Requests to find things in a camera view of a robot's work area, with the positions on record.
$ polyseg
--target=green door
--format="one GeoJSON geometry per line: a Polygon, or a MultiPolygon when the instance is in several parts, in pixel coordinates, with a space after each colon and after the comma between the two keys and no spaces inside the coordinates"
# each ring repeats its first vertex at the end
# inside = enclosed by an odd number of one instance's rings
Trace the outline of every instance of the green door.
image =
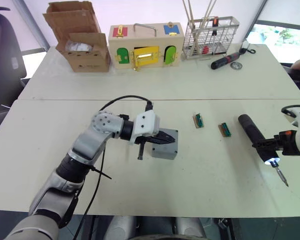
{"type": "Polygon", "coordinates": [[[119,64],[128,64],[129,63],[129,53],[128,50],[124,47],[120,47],[116,51],[117,60],[119,64]]]}
{"type": "Polygon", "coordinates": [[[167,46],[164,52],[164,63],[172,64],[175,61],[177,48],[175,46],[167,46]]]}

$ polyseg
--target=metal rack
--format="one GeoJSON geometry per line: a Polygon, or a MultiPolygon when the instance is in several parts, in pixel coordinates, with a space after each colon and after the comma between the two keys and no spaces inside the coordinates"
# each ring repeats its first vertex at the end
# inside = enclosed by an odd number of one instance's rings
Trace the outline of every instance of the metal rack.
{"type": "Polygon", "coordinates": [[[225,54],[236,34],[239,22],[233,16],[219,17],[218,26],[212,27],[214,17],[188,22],[183,42],[186,59],[225,54]]]}

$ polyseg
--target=wooden lock box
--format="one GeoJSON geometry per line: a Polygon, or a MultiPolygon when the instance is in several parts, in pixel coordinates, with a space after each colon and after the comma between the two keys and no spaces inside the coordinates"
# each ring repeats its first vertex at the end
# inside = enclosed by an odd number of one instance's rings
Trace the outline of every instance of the wooden lock box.
{"type": "Polygon", "coordinates": [[[116,69],[177,66],[185,35],[178,22],[112,25],[109,51],[116,69]]]}

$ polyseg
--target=chair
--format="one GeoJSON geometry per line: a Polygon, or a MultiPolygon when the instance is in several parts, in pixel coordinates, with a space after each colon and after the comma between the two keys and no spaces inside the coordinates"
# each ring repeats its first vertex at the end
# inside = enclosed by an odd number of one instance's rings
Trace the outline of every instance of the chair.
{"type": "MultiPolygon", "coordinates": [[[[10,11],[0,7],[0,11],[10,11]]],[[[0,124],[23,90],[21,79],[27,75],[16,34],[9,20],[0,14],[0,124]]]]}
{"type": "Polygon", "coordinates": [[[296,70],[291,68],[291,63],[281,63],[282,67],[286,71],[286,73],[290,76],[290,78],[293,80],[294,84],[298,87],[300,90],[300,70],[296,70]]]}

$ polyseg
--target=gray block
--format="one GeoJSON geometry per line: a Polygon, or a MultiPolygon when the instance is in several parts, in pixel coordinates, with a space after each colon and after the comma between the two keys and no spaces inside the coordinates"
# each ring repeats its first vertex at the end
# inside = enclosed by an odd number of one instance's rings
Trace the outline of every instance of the gray block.
{"type": "Polygon", "coordinates": [[[169,134],[175,139],[174,143],[169,144],[152,144],[151,156],[159,159],[173,160],[178,153],[178,130],[160,128],[160,131],[169,134]]]}

